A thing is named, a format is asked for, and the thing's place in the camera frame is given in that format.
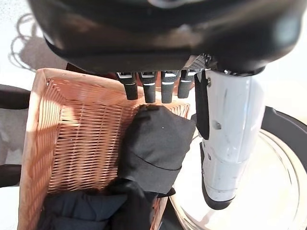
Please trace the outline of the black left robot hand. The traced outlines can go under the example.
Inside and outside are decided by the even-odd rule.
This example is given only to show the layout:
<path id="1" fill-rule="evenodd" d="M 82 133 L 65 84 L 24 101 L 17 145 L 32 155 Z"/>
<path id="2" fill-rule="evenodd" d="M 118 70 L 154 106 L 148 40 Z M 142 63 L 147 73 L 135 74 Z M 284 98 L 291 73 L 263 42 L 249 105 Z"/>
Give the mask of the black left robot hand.
<path id="1" fill-rule="evenodd" d="M 31 0 L 50 49 L 94 74 L 116 73 L 127 98 L 141 80 L 149 103 L 161 73 L 162 102 L 195 84 L 202 137 L 202 192 L 215 210 L 229 206 L 260 129 L 301 155 L 307 127 L 263 105 L 256 82 L 267 64 L 296 45 L 304 0 Z"/>

